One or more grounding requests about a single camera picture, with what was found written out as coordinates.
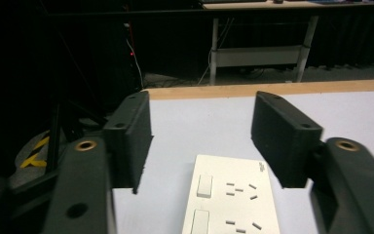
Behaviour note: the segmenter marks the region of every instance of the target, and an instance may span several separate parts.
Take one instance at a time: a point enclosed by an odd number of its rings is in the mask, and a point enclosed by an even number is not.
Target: table
[[[118,233],[180,233],[197,154],[263,160],[250,139],[256,91],[282,95],[324,128],[374,155],[374,80],[148,90],[155,136],[137,195],[115,189]],[[305,189],[271,175],[280,231],[318,233]]]
[[[351,7],[353,5],[374,5],[374,2],[358,2],[353,4],[335,4],[330,7]],[[204,9],[226,10],[226,9],[280,9],[280,8],[323,8],[329,5],[313,3],[308,1],[283,1],[282,4],[275,4],[273,0],[254,3],[222,3],[203,4]],[[281,47],[258,47],[258,48],[232,48],[219,49],[218,23],[219,19],[213,19],[211,62],[209,84],[215,85],[217,67],[241,66],[241,65],[268,65],[268,64],[292,64],[296,63],[296,82],[301,82],[309,51],[318,24],[318,16],[311,16],[306,29],[305,39],[302,45],[281,46]]]

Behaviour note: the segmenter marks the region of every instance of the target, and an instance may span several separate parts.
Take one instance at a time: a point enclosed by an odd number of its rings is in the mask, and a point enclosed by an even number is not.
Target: extension socket
[[[196,157],[182,234],[279,234],[265,161]]]

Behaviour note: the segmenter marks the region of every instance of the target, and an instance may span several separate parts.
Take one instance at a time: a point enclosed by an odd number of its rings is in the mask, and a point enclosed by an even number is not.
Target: floor
[[[217,68],[216,85],[244,85],[295,82],[291,69],[222,67]],[[367,66],[308,67],[302,82],[370,80],[374,79],[374,64]],[[208,86],[209,71],[201,77],[178,79],[160,74],[145,74],[145,88]]]

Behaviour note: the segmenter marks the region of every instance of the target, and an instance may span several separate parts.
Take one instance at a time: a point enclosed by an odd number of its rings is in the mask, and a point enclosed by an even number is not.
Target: yellow and black striped tape
[[[45,160],[35,160],[38,156],[41,149],[50,141],[50,132],[47,131],[39,140],[39,142],[35,145],[32,152],[30,152],[29,156],[23,161],[20,165],[21,168],[27,167],[40,167],[44,168],[47,167],[47,162]]]

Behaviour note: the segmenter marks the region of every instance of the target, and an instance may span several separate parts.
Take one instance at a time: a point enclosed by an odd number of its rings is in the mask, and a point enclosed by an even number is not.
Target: desk top
[[[374,155],[374,80],[151,89],[154,139],[137,195],[114,189],[118,233],[181,233],[196,155],[263,160],[251,141],[255,92],[282,95],[323,126]],[[318,233],[305,189],[270,174],[281,234]]]
[[[319,4],[309,1],[283,1],[281,4],[276,4],[273,0],[266,2],[245,2],[245,3],[216,3],[203,4],[204,9],[222,10],[222,9],[259,9],[259,8],[322,8],[322,7],[352,7],[358,5],[374,5],[374,2],[363,1],[351,4]]]

